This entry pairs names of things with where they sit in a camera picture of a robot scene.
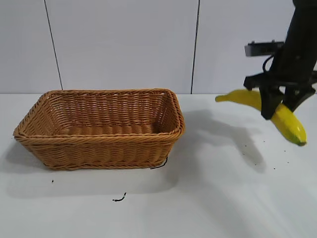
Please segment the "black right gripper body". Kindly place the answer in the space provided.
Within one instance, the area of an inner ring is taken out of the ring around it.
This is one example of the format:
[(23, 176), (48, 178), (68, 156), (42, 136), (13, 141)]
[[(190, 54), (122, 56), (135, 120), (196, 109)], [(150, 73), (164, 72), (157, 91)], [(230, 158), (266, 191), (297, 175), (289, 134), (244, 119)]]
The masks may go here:
[(286, 65), (279, 56), (269, 56), (262, 64), (262, 72), (245, 77), (244, 87), (248, 90), (261, 86), (308, 87), (316, 84), (317, 72), (306, 66), (301, 59), (294, 59)]

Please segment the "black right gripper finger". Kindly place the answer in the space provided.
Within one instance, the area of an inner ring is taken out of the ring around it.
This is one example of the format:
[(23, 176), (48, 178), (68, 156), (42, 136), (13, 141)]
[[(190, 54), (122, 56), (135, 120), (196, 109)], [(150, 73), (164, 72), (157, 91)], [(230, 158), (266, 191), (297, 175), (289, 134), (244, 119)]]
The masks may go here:
[(287, 86), (284, 93), (284, 105), (294, 112), (306, 99), (311, 97), (316, 90), (309, 85), (308, 87), (295, 88)]
[(271, 119), (276, 108), (283, 100), (283, 93), (275, 86), (261, 86), (261, 115), (264, 119)]

